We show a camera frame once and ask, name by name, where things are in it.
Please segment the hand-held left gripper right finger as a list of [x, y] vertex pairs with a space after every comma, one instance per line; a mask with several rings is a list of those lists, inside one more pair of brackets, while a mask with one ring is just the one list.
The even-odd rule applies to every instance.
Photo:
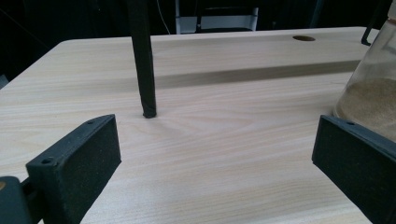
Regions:
[[396, 143], [357, 123], [322, 116], [312, 162], [373, 224], [396, 224]]

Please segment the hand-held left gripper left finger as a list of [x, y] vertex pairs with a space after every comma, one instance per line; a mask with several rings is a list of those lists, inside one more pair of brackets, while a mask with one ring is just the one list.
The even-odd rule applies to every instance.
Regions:
[[34, 220], [79, 224], [120, 163], [116, 117], [82, 123], [26, 164]]

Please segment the glass jar with tan powder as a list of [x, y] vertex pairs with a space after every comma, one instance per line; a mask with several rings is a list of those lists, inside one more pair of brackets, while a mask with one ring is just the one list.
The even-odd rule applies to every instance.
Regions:
[[387, 19], [333, 109], [396, 142], [396, 20]]

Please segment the black folding chair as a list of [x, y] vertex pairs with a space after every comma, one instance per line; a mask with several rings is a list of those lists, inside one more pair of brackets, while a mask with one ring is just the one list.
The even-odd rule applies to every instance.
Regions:
[[257, 7], [201, 7], [196, 12], [195, 33], [255, 31]]

